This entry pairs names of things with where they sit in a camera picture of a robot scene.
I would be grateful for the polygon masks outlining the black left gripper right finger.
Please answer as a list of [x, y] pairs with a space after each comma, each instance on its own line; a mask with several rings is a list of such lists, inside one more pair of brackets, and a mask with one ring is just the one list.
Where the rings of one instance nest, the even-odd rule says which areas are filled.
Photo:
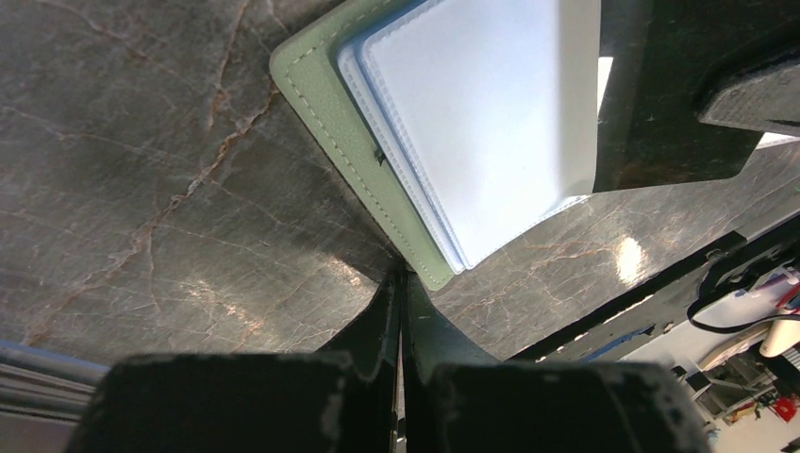
[[674, 376], [652, 363], [500, 361], [403, 274], [410, 452], [707, 452]]

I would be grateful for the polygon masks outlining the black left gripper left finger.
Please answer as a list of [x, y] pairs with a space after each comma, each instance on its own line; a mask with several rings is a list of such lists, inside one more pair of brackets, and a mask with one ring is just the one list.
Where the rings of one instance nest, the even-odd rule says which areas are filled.
[[70, 452], [392, 452], [400, 274], [310, 353], [149, 354], [116, 363]]

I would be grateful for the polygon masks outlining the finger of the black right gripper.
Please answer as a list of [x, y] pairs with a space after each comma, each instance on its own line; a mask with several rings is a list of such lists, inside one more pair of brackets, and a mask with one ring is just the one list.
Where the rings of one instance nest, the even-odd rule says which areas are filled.
[[717, 84], [799, 50], [795, 1], [606, 1], [598, 193], [728, 179], [760, 140], [698, 113]]

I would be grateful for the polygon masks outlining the thin white credit card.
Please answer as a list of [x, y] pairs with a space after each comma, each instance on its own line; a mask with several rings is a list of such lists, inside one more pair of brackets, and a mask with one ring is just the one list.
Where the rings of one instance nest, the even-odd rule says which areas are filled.
[[396, 385], [395, 385], [395, 445], [394, 452], [406, 452], [407, 442], [405, 435], [405, 396], [404, 396], [404, 368], [403, 368], [403, 346], [402, 334], [398, 337], [398, 357], [396, 361]]

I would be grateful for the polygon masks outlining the green card holder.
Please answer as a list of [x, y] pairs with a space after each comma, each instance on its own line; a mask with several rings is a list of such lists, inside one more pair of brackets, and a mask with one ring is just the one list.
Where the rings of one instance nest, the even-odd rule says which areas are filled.
[[346, 1], [280, 44], [276, 86], [437, 291], [594, 191], [598, 1]]

